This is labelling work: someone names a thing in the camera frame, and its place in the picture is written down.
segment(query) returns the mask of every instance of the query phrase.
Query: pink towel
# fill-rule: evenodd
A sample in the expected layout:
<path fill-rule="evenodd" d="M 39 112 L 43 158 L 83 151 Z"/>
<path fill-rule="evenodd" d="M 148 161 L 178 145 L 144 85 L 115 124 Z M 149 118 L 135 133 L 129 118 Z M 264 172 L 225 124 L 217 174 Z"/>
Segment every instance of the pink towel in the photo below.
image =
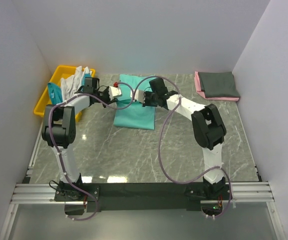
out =
<path fill-rule="evenodd" d="M 207 100 L 221 100 L 221 101 L 234 101 L 237 102 L 239 100 L 239 97 L 205 97 L 205 93 L 201 90 L 200 88 L 200 80 L 199 80 L 199 76 L 198 76 L 198 72 L 195 72 L 195 87 L 196 87 L 196 91 L 199 95 L 201 95 L 204 99 Z"/>

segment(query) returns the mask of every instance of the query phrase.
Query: white cloth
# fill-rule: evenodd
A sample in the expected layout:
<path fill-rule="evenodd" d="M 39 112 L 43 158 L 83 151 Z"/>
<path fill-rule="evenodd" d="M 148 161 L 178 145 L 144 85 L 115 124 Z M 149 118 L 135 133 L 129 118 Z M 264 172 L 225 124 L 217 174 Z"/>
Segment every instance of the white cloth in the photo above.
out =
<path fill-rule="evenodd" d="M 68 100 L 74 95 L 75 92 L 81 87 L 85 74 L 92 74 L 92 71 L 88 67 L 85 67 L 82 71 L 82 66 L 76 68 L 75 74 L 71 75 L 67 79 L 63 77 L 60 79 L 60 89 L 62 91 L 63 101 Z"/>

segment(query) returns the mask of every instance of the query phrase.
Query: cable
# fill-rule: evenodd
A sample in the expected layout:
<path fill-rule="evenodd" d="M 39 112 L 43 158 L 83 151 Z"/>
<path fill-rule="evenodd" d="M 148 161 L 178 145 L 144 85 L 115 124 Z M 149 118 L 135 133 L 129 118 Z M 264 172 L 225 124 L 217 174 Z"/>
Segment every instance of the cable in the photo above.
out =
<path fill-rule="evenodd" d="M 57 191 L 57 188 L 55 188 L 55 187 L 53 187 L 52 185 L 51 185 L 51 182 L 53 182 L 54 184 L 56 184 L 57 186 L 59 185 L 57 182 L 55 182 L 54 180 L 50 180 L 49 181 L 49 186 L 52 188 L 52 189 L 54 189 L 55 191 Z"/>

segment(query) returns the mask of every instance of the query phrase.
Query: metal extrusion frame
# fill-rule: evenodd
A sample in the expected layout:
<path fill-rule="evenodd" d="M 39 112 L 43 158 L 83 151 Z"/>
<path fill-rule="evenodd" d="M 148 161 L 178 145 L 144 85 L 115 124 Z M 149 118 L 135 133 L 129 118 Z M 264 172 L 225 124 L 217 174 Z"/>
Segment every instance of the metal extrusion frame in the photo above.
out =
<path fill-rule="evenodd" d="M 232 183 L 233 200 L 238 203 L 273 202 L 274 198 L 267 182 Z M 11 204 L 70 204 L 82 205 L 82 201 L 54 201 L 55 190 L 48 184 L 17 184 Z M 201 203 L 214 203 L 204 200 Z"/>
<path fill-rule="evenodd" d="M 0 233 L 0 240 L 8 240 L 13 228 L 14 220 L 18 210 L 18 204 L 10 204 L 8 212 L 4 221 L 2 231 Z"/>
<path fill-rule="evenodd" d="M 272 221 L 272 224 L 275 230 L 277 240 L 287 239 L 282 222 L 279 218 L 279 214 L 276 209 L 275 202 L 267 202 L 267 208 L 268 208 L 269 216 L 270 216 L 270 219 Z"/>

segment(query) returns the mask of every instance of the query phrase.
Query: gray towel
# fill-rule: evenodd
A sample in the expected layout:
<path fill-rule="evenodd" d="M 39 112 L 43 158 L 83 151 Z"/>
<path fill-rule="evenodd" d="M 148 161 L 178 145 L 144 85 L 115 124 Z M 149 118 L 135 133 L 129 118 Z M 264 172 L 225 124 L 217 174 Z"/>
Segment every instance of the gray towel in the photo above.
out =
<path fill-rule="evenodd" d="M 240 98 L 232 72 L 198 72 L 200 88 L 206 98 Z"/>

